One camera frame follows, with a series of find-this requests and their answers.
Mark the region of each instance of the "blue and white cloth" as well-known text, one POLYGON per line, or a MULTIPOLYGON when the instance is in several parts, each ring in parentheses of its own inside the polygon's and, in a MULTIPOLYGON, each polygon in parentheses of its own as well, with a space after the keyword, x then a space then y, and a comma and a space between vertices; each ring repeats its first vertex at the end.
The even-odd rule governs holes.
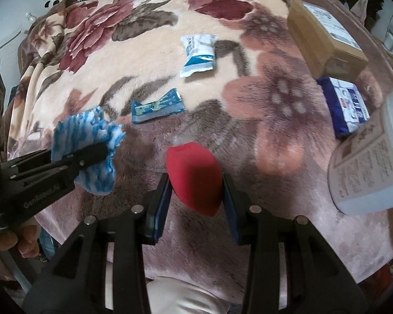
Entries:
POLYGON ((81 170, 74 181, 90 193, 107 195, 115 186, 113 156, 124 137, 122 125, 106 121, 103 118, 103 110, 96 106, 92 110, 71 115, 58 123, 54 129, 51 161, 60 160, 63 156, 92 144, 106 143, 106 160, 81 170))

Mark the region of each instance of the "white plastic bottle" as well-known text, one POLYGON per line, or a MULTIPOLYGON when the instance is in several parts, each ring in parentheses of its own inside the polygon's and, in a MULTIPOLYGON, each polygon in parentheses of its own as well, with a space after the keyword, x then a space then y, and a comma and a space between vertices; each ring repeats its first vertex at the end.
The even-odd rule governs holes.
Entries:
POLYGON ((333 153, 329 190, 336 207, 361 215, 393 207, 393 91, 333 153))

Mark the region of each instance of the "cardboard box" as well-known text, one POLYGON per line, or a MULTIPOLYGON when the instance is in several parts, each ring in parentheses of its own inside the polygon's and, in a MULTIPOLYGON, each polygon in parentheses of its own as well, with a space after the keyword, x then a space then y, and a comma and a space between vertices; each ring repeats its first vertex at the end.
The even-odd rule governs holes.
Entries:
POLYGON ((288 29, 314 79, 354 82, 368 59, 348 31, 327 10, 292 0, 288 29))

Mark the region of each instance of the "white label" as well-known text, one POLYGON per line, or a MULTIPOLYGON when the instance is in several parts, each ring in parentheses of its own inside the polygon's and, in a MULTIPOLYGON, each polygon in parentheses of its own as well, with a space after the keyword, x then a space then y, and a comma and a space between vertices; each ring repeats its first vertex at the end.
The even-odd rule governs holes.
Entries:
POLYGON ((196 55, 214 56, 213 42, 217 39, 216 35, 196 34, 181 37, 181 41, 187 51, 187 59, 196 55))
POLYGON ((336 20, 336 18, 327 10, 313 6, 311 4, 305 3, 303 5, 309 10, 311 14, 313 14, 313 16, 322 24, 322 26, 325 27, 332 38, 361 50, 350 33, 348 33, 344 26, 342 26, 341 23, 336 20))
POLYGON ((329 78, 329 80, 338 97, 348 130, 353 133, 359 128, 360 124, 370 118, 363 98, 353 83, 335 78, 329 78))
POLYGON ((335 151, 330 183, 335 202, 374 193, 393 185, 393 148, 382 126, 381 110, 335 151))

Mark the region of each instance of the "red makeup sponge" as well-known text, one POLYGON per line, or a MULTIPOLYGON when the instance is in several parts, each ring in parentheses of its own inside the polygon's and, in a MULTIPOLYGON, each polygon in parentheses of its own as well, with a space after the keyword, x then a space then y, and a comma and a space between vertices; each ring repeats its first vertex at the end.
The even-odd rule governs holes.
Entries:
POLYGON ((166 169, 183 204, 200 215, 215 215, 222 199, 222 174, 210 151, 193 142, 170 147, 166 169))

